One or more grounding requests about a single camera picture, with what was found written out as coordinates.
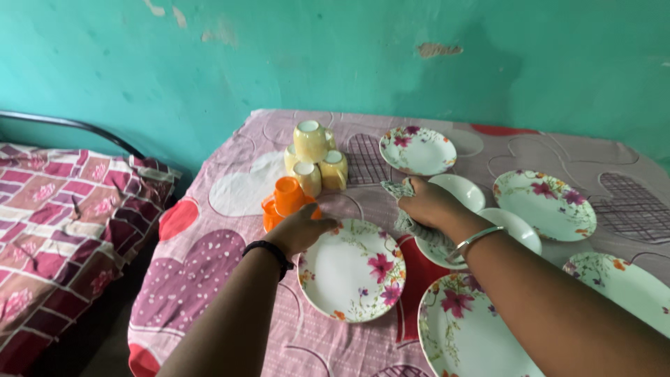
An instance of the black metal bed frame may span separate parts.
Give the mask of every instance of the black metal bed frame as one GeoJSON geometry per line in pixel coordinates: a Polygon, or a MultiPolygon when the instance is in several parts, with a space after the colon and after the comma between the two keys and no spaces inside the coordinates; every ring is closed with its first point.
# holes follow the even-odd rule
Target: black metal bed frame
{"type": "Polygon", "coordinates": [[[48,123],[48,124],[62,125],[64,127],[83,129],[85,131],[95,133],[96,135],[109,140],[110,142],[120,146],[121,148],[126,150],[126,152],[132,154],[133,156],[141,160],[144,160],[145,158],[145,156],[142,153],[140,153],[139,150],[136,150],[132,145],[123,141],[118,136],[89,123],[64,118],[46,117],[43,115],[17,113],[15,111],[4,111],[4,110],[0,110],[0,118],[18,119],[22,121],[34,121],[38,123],[48,123]]]}

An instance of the bed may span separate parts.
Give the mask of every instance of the bed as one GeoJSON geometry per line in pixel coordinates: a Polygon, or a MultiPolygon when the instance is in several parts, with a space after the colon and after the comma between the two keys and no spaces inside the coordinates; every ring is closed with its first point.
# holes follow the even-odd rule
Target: bed
{"type": "Polygon", "coordinates": [[[20,375],[122,276],[181,173],[87,123],[2,118],[85,129],[130,154],[0,143],[0,373],[20,375]]]}
{"type": "Polygon", "coordinates": [[[317,199],[322,210],[386,229],[405,256],[407,283],[394,310],[347,325],[312,308],[295,272],[289,273],[277,289],[263,376],[433,375],[418,340],[417,310],[425,290],[449,271],[428,261],[412,237],[393,229],[397,205],[379,182],[400,181],[405,174],[383,161],[378,144],[394,127],[420,125],[449,137],[458,151],[451,172],[475,182],[488,206],[495,206],[495,178],[510,170],[538,170],[578,187],[598,214],[598,229],[579,242],[544,239],[543,257],[556,266],[571,255],[598,250],[670,283],[670,179],[621,143],[428,119],[258,110],[203,163],[186,196],[160,221],[161,239],[128,328],[136,377],[156,374],[225,285],[245,244],[264,234],[260,203],[285,174],[283,149],[292,143],[293,128],[309,119],[334,130],[349,162],[347,190],[324,191],[317,199]]]}

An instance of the stack of mugs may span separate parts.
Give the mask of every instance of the stack of mugs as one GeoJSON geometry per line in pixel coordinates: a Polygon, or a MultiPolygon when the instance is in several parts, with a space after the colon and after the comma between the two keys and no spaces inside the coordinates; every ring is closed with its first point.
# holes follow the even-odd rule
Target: stack of mugs
{"type": "Polygon", "coordinates": [[[337,150],[333,131],[317,121],[302,121],[293,131],[293,144],[284,151],[288,175],[297,179],[305,195],[316,197],[321,188],[344,190],[348,168],[337,150]]]}

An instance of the mug handle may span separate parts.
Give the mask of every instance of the mug handle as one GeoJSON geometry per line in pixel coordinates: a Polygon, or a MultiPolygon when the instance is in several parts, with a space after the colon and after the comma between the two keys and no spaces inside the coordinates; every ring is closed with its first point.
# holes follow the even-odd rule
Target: mug handle
{"type": "Polygon", "coordinates": [[[344,176],[344,173],[338,169],[337,175],[340,177],[340,190],[346,190],[346,177],[344,176]]]}

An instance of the wall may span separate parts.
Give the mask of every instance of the wall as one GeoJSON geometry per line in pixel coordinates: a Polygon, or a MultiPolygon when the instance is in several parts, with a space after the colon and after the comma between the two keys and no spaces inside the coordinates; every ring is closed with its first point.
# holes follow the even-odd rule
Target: wall
{"type": "Polygon", "coordinates": [[[103,126],[193,175],[262,107],[597,136],[670,168],[667,14],[666,0],[0,0],[0,108],[103,126]],[[423,43],[462,51],[424,58],[423,43]]]}

